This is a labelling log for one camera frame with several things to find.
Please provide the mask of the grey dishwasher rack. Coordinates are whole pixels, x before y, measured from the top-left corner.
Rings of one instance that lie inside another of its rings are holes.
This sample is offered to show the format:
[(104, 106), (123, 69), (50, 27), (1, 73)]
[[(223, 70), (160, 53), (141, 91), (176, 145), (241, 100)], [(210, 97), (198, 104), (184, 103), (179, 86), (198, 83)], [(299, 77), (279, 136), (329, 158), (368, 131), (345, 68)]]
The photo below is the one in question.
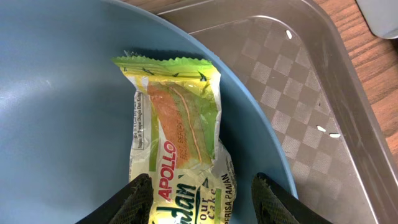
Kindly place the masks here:
[(382, 39), (397, 38), (397, 0), (356, 0), (371, 32)]

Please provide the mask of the dark brown serving tray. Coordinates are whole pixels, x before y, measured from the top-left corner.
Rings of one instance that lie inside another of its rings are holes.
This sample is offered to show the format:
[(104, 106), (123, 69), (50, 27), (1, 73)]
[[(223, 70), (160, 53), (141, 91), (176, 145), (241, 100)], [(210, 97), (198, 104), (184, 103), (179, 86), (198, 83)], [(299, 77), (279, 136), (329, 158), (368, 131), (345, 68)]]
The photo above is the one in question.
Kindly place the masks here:
[(332, 223), (396, 223), (397, 169), (337, 29), (312, 1), (157, 1), (262, 107), (298, 198)]

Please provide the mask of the dark blue plate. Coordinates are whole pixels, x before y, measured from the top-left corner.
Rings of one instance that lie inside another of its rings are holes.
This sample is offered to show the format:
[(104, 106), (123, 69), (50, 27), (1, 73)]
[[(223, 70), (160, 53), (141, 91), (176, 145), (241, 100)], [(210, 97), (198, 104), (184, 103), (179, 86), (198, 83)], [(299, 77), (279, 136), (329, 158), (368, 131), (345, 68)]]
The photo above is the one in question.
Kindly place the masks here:
[(256, 223), (253, 177), (296, 194), (275, 132), (218, 57), (227, 38), (196, 31), (222, 9), (173, 21), (121, 1), (1, 2), (1, 222), (75, 223), (128, 182), (135, 89), (126, 50), (211, 60), (221, 73), (221, 140), (238, 181), (233, 223)]

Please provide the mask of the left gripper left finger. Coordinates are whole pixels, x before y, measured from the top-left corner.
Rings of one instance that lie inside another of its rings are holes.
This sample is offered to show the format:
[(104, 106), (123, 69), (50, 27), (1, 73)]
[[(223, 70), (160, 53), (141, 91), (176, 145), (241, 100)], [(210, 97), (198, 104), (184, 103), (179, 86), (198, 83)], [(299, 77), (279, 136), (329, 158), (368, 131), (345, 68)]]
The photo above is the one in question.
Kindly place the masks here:
[(154, 200), (152, 179), (139, 174), (104, 204), (82, 218), (77, 224), (148, 224)]

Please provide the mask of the yellow green snack wrapper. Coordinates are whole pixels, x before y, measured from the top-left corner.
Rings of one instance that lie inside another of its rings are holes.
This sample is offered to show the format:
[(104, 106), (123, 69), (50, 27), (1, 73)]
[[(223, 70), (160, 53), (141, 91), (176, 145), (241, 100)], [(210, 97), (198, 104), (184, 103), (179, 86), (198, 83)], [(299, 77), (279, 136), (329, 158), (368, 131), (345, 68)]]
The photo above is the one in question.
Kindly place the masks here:
[(114, 58), (134, 85), (129, 176), (148, 174), (149, 223), (228, 223), (236, 176), (219, 139), (219, 71), (205, 59)]

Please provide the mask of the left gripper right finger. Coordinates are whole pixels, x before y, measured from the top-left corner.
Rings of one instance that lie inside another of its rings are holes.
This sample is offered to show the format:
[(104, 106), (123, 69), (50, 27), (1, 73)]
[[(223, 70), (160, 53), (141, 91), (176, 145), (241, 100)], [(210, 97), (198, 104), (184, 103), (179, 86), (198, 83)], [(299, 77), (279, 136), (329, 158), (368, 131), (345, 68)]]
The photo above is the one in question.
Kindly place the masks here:
[(262, 172), (252, 180), (251, 195), (258, 224), (331, 224)]

